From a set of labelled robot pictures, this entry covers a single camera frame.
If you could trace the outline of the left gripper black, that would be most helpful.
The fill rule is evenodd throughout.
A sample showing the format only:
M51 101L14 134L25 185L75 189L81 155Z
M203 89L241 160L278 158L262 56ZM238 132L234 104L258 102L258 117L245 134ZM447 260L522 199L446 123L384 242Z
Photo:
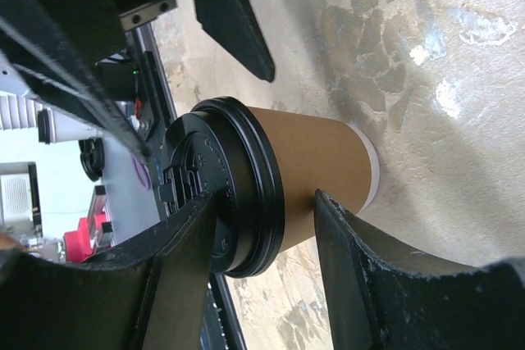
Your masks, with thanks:
M115 54L126 47L127 32L175 7L176 0L1 0L1 32L46 69L32 70L8 56L24 78L63 92L59 100L39 98L108 132L146 160L151 150L82 58ZM249 0L194 0L194 8L203 30L234 59L261 80L275 79L275 63Z

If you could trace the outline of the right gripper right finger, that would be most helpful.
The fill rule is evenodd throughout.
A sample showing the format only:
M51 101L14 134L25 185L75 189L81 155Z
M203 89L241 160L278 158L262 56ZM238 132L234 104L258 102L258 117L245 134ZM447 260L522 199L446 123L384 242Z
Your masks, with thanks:
M475 268L436 257L323 191L314 222L335 348L523 348L523 259Z

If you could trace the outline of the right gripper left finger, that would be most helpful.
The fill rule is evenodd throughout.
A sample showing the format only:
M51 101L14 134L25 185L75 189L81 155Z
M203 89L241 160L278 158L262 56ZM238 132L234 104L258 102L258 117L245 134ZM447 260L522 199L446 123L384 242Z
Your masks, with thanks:
M2 251L2 348L199 348L214 215L202 193L83 263Z

